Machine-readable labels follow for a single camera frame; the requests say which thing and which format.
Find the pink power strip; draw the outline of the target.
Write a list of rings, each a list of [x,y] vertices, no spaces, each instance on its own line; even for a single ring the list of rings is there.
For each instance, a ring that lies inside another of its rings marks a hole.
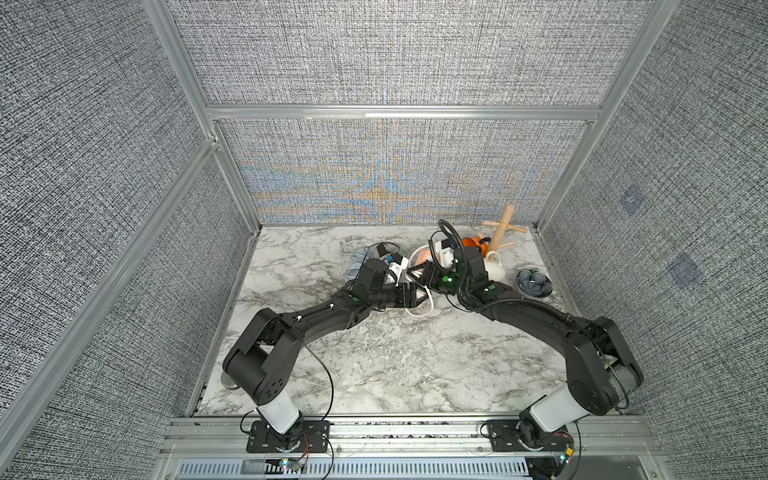
[[[411,257],[411,265],[412,266],[417,266],[417,265],[420,265],[420,264],[422,264],[422,263],[424,263],[426,261],[431,261],[431,260],[432,260],[431,251],[430,251],[429,245],[426,244],[426,245],[423,245],[423,246],[417,248],[413,252],[412,257]]]

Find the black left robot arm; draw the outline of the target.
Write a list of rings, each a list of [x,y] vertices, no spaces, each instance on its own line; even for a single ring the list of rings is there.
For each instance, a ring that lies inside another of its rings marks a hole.
[[[384,261],[369,259],[354,279],[318,305],[258,311],[225,356],[222,373],[251,398],[275,433],[292,434],[303,417],[285,388],[299,353],[315,340],[357,326],[374,311],[415,308],[425,293],[415,282],[396,282]]]

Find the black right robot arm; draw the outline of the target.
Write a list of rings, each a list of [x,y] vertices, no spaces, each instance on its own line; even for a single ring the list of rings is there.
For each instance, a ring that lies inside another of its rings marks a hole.
[[[520,431],[543,436],[589,415],[604,415],[642,385],[640,366],[613,320],[573,316],[489,280],[485,271],[476,274],[464,262],[449,269],[426,261],[418,269],[418,283],[456,296],[465,310],[511,325],[564,358],[565,383],[521,412]]]

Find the white mug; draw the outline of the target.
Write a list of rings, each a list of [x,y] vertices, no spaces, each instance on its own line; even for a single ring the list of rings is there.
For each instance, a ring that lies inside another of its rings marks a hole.
[[[496,251],[487,252],[484,257],[484,266],[489,280],[503,282],[506,279],[506,269]]]

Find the orange mug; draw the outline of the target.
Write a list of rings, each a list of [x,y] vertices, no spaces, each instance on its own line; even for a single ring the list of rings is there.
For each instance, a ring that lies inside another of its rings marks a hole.
[[[489,250],[491,238],[490,237],[481,237],[481,236],[472,236],[472,237],[464,237],[462,239],[462,244],[466,248],[477,248],[483,256],[485,256]]]

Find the wooden mug tree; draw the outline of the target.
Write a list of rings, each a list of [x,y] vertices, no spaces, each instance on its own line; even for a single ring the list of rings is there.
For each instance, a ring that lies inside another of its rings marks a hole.
[[[512,204],[508,204],[505,206],[499,221],[484,220],[481,223],[482,226],[494,228],[493,234],[490,237],[490,242],[488,243],[488,251],[498,252],[500,249],[515,246],[516,245],[515,240],[509,240],[509,241],[504,240],[505,235],[508,232],[519,233],[519,234],[529,233],[529,229],[527,227],[515,225],[512,223],[515,212],[516,212],[515,206]]]

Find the silver cylinder on table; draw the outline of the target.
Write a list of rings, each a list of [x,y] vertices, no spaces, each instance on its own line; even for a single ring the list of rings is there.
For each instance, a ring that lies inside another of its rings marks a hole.
[[[226,390],[238,390],[240,386],[237,382],[226,372],[222,372],[220,376],[220,382]]]

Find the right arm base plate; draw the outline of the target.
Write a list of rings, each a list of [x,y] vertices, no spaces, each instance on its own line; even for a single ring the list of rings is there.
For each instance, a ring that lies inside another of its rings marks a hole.
[[[494,452],[561,452],[573,447],[573,438],[567,431],[544,432],[528,420],[490,420],[480,432],[491,443]]]

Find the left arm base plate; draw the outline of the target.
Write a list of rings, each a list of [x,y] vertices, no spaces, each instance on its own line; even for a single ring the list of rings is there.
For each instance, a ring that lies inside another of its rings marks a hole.
[[[245,450],[251,454],[326,453],[331,423],[300,420],[286,433],[278,433],[264,421],[251,425]]]

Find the aluminium front rail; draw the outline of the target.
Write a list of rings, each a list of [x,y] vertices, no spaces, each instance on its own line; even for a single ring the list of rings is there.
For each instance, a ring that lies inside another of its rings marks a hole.
[[[510,414],[332,415],[313,446],[280,452],[235,417],[172,420],[153,479],[670,479],[638,416],[588,417],[540,451]]]

